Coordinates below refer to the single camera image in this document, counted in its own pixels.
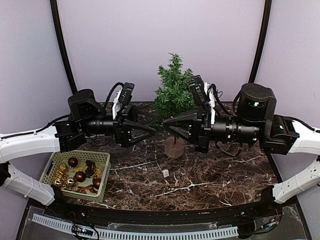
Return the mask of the small green christmas tree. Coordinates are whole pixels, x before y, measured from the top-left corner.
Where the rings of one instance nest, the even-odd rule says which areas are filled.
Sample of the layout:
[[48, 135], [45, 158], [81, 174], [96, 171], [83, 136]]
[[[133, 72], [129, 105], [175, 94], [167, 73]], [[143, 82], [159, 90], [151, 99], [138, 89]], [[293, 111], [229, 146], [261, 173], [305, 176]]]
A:
[[190, 68], [183, 69], [183, 58], [170, 53], [167, 67], [160, 65], [157, 74], [160, 86], [155, 91], [153, 109], [158, 121], [152, 124], [158, 131], [164, 131], [163, 121], [189, 111], [195, 107], [195, 101], [189, 89], [188, 80], [194, 75]]

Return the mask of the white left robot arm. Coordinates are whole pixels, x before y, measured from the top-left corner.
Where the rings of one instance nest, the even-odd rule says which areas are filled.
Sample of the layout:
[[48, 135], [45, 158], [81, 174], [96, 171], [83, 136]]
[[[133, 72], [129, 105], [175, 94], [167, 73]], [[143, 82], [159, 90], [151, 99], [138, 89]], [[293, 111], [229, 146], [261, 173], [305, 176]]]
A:
[[52, 184], [45, 184], [18, 170], [11, 160], [42, 153], [63, 153], [76, 150], [87, 142], [91, 135], [113, 136], [124, 148], [131, 147], [155, 135], [147, 121], [140, 122], [144, 114], [130, 104], [132, 91], [125, 84], [116, 104], [122, 106], [108, 114], [99, 104], [91, 89], [82, 89], [67, 102], [70, 114], [63, 115], [45, 127], [31, 131], [0, 136], [0, 185], [34, 199], [60, 218], [67, 218], [70, 206], [62, 200], [62, 191]]

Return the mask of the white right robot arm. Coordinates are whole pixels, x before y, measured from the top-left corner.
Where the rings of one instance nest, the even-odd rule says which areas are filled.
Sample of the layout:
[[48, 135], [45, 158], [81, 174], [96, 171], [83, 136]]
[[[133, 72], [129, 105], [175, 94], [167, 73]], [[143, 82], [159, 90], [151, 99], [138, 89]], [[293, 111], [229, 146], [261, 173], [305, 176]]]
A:
[[272, 89], [256, 83], [244, 84], [239, 92], [236, 114], [217, 114], [218, 98], [207, 83], [190, 83], [196, 108], [164, 120], [164, 128], [207, 153], [210, 142], [259, 144], [262, 151], [287, 155], [319, 155], [320, 130], [289, 116], [275, 114]]

